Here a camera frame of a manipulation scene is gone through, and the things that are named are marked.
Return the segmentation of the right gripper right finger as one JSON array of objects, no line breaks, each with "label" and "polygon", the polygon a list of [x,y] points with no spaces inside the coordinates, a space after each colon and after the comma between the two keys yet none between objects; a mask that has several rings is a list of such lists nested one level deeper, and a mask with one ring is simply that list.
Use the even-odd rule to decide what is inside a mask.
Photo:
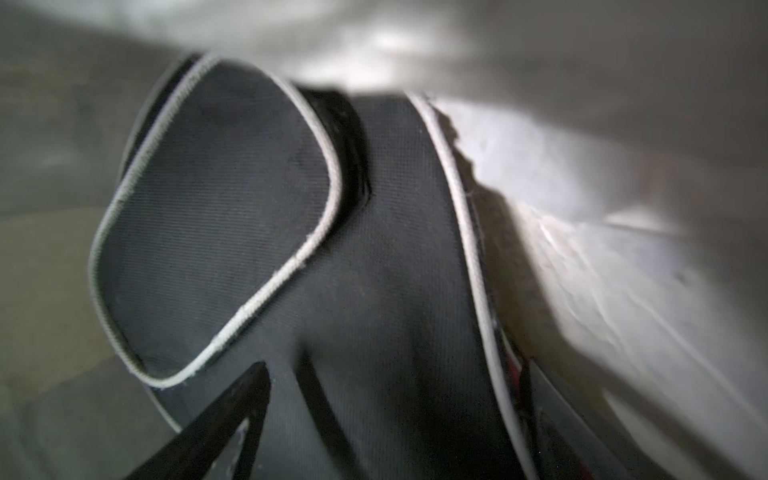
[{"label": "right gripper right finger", "polygon": [[633,479],[628,444],[564,381],[529,360],[523,374],[541,479]]}]

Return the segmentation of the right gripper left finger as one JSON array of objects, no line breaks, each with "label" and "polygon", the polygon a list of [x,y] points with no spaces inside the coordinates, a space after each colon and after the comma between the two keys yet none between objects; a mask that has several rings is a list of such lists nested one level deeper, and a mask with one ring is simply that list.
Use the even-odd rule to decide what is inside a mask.
[{"label": "right gripper left finger", "polygon": [[251,365],[187,427],[144,462],[130,479],[203,479],[235,438],[239,451],[227,466],[229,479],[253,472],[271,393],[265,363]]}]

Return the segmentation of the black paddle case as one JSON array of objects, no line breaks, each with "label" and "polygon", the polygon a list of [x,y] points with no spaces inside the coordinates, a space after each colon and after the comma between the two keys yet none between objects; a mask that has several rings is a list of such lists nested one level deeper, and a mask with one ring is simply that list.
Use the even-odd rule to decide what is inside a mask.
[{"label": "black paddle case", "polygon": [[94,306],[179,434],[256,362],[248,479],[533,479],[479,227],[439,114],[212,55],[140,114]]}]

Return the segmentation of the beige canvas tote bag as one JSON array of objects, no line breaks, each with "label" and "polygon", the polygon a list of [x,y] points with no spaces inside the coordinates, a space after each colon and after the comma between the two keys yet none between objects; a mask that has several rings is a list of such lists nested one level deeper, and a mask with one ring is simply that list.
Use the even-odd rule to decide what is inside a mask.
[{"label": "beige canvas tote bag", "polygon": [[429,92],[520,224],[603,408],[662,465],[767,475],[763,1],[5,1],[1,63],[84,35]]}]

